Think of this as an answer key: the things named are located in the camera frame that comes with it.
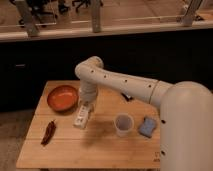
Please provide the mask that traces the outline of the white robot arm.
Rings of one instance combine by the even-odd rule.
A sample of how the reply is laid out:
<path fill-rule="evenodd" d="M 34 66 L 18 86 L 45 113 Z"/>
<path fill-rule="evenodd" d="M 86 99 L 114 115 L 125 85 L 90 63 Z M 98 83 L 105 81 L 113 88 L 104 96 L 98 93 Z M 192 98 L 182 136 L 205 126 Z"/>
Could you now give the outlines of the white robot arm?
<path fill-rule="evenodd" d="M 175 84 L 107 71 L 98 56 L 75 67 L 80 98 L 107 86 L 158 109 L 161 171 L 213 171 L 213 92 L 194 81 Z"/>

